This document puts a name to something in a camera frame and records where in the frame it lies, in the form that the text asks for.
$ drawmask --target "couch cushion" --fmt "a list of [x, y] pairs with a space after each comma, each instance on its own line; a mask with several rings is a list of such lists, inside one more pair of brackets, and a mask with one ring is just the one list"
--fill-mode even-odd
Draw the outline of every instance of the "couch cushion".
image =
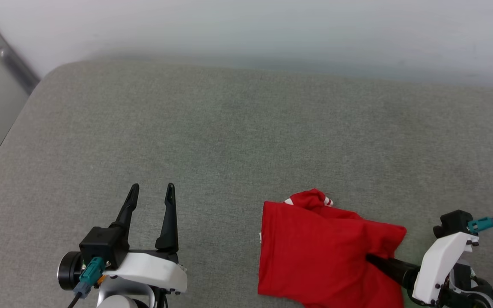
[[[0, 148], [0, 307], [65, 307], [56, 268], [140, 184], [131, 247], [153, 248], [176, 185], [179, 307], [258, 296], [262, 205], [316, 187], [400, 224], [419, 263], [455, 209], [493, 215], [493, 89], [152, 62], [79, 62], [39, 84]], [[469, 256], [493, 282], [493, 230]], [[93, 292], [79, 307], [94, 307]]]

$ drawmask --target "gray couch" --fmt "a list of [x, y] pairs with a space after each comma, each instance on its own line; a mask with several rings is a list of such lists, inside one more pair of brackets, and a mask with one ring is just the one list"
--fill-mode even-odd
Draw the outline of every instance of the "gray couch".
[[[316, 187], [405, 226], [397, 257], [419, 263], [440, 215], [493, 215], [493, 89], [151, 62], [57, 68], [0, 147], [0, 307], [67, 306], [61, 257], [115, 219], [133, 183], [129, 241], [153, 248], [168, 182], [189, 279], [171, 308], [300, 307], [256, 294], [264, 201]], [[468, 258], [493, 282], [493, 230]]]

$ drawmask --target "black cable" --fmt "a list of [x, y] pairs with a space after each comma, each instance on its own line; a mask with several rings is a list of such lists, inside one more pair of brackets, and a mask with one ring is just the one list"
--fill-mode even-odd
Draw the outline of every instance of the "black cable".
[[81, 297], [81, 292], [77, 292], [76, 296], [74, 297], [74, 300], [72, 300], [68, 308], [73, 308], [80, 297]]

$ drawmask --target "teal connector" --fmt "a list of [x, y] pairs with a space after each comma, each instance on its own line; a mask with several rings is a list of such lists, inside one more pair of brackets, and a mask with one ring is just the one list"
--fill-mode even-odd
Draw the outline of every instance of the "teal connector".
[[106, 269], [106, 263], [101, 257], [94, 257], [86, 266], [85, 271], [79, 276], [79, 281], [86, 282], [88, 285], [95, 285], [102, 277]]
[[478, 220], [471, 220], [467, 223], [467, 227], [471, 233], [478, 233], [490, 228], [493, 228], [493, 217], [485, 217]]
[[80, 293], [80, 298], [86, 298], [90, 289], [102, 277], [106, 269], [106, 263], [101, 257], [94, 257], [86, 266], [85, 271], [79, 276], [79, 283], [74, 288], [74, 294]]

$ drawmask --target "red cloth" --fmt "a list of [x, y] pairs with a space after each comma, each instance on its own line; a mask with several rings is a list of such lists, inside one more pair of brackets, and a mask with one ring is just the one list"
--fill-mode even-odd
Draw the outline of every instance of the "red cloth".
[[402, 308], [401, 287], [365, 259], [392, 258], [407, 230], [325, 206], [317, 189], [266, 201], [258, 294], [306, 308]]

